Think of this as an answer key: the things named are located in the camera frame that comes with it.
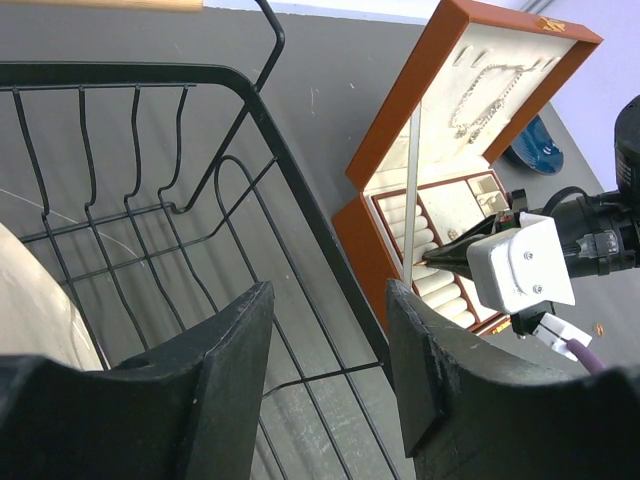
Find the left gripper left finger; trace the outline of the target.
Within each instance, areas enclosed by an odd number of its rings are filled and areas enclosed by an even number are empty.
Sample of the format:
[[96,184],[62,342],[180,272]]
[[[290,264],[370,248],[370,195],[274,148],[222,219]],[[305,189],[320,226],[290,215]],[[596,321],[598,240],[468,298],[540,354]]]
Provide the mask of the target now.
[[273,287],[259,282],[108,371],[3,357],[2,477],[248,478],[273,315]]

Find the brown jewelry box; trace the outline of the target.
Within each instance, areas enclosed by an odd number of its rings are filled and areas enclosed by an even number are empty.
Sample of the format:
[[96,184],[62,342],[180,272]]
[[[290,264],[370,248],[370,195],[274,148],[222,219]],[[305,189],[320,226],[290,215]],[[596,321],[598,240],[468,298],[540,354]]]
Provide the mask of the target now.
[[[333,225],[376,323],[407,261],[450,243],[507,198],[493,163],[600,45],[584,25],[442,1],[350,161],[356,196]],[[507,326],[473,282],[414,264],[413,291],[482,335]]]

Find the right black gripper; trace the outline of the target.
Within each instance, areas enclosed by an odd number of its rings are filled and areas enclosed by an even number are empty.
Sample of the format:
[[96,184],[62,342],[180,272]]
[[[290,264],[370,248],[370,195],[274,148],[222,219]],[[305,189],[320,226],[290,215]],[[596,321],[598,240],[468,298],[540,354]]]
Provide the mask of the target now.
[[457,275],[471,275],[467,259],[469,247],[494,233],[519,228],[520,214],[528,212],[528,200],[524,189],[507,194],[509,208],[495,214],[494,222],[480,222],[456,240],[433,250],[425,251],[417,261],[418,266],[427,266]]

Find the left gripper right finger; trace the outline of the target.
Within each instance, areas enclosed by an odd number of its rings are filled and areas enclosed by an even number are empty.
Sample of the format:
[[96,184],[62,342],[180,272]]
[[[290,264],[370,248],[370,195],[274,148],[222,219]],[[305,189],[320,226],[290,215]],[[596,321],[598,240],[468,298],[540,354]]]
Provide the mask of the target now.
[[570,376],[499,349],[387,284],[404,450],[420,479],[635,479],[639,371]]

